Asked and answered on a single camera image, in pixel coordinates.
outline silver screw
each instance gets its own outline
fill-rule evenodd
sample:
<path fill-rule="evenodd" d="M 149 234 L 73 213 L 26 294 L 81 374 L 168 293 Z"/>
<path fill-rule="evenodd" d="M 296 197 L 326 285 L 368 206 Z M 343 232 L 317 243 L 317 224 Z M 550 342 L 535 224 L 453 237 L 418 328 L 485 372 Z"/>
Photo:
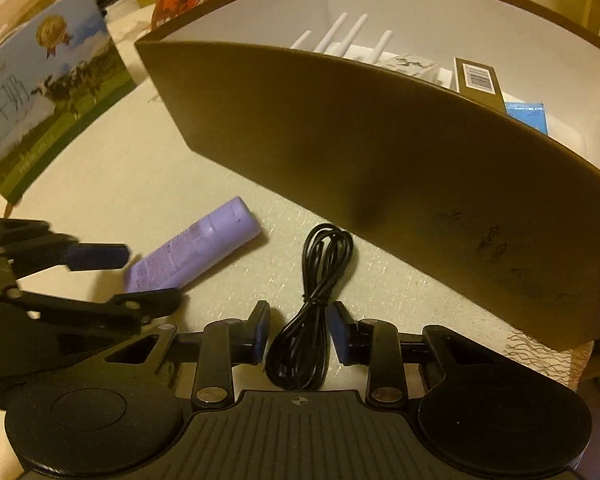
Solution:
<path fill-rule="evenodd" d="M 389 404 L 391 402 L 398 402 L 402 398 L 402 392 L 392 386 L 382 386 L 373 390 L 371 396 L 378 402 Z"/>
<path fill-rule="evenodd" d="M 214 404 L 216 402 L 222 402 L 227 398 L 229 394 L 223 388 L 218 388 L 217 386 L 208 386 L 206 388 L 202 388 L 198 390 L 196 393 L 196 397 L 202 402 L 207 402 L 209 404 Z"/>
<path fill-rule="evenodd" d="M 7 289 L 7 298 L 11 298 L 12 300 L 17 300 L 23 296 L 22 291 L 17 286 L 12 286 Z"/>

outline green grass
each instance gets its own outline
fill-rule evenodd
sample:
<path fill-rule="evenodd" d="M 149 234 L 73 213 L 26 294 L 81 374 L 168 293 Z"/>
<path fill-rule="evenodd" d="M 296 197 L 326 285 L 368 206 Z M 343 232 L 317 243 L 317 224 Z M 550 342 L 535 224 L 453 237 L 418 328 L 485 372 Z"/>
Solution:
<path fill-rule="evenodd" d="M 33 181 L 87 126 L 135 88 L 126 70 L 104 80 L 98 92 L 98 103 L 90 94 L 75 102 L 80 112 L 76 121 L 67 110 L 54 112 L 22 139 L 0 161 L 0 194 L 16 203 Z"/>

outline ribbed black surface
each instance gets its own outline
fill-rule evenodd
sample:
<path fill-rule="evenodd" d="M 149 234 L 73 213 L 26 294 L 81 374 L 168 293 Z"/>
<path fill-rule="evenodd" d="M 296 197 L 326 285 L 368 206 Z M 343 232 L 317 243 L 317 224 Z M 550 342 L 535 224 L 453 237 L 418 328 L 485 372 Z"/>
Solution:
<path fill-rule="evenodd" d="M 196 415 L 177 443 L 119 480 L 472 479 L 418 441 L 397 413 L 355 392 L 246 392 L 236 406 Z M 23 480 L 40 480 L 26 473 Z M 578 478 L 565 472 L 560 480 Z"/>

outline blue package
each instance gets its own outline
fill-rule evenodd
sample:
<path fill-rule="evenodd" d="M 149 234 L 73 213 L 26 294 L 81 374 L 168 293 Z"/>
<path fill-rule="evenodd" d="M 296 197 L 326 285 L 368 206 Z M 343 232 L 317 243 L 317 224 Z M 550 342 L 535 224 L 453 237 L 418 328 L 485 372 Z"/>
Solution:
<path fill-rule="evenodd" d="M 528 124 L 542 134 L 549 135 L 542 103 L 504 103 L 504 105 L 507 114 L 511 117 Z"/>

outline cow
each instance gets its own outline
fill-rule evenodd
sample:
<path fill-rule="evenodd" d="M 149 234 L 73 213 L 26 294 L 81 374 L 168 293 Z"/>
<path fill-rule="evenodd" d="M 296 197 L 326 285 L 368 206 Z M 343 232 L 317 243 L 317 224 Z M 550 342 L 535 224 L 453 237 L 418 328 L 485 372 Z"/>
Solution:
<path fill-rule="evenodd" d="M 71 84 L 63 78 L 58 78 L 55 81 L 51 81 L 52 79 L 53 76 L 49 75 L 42 82 L 38 83 L 30 94 L 40 94 L 42 97 L 49 99 L 56 105 L 56 110 L 61 110 L 65 107 L 74 116 L 74 119 L 78 120 L 80 113 L 78 112 L 78 108 L 75 107 L 71 93 Z"/>
<path fill-rule="evenodd" d="M 100 83 L 95 75 L 94 70 L 86 61 L 81 61 L 71 70 L 71 86 L 78 89 L 84 86 L 86 91 L 91 94 L 93 104 L 98 102 L 97 92 L 100 90 Z"/>

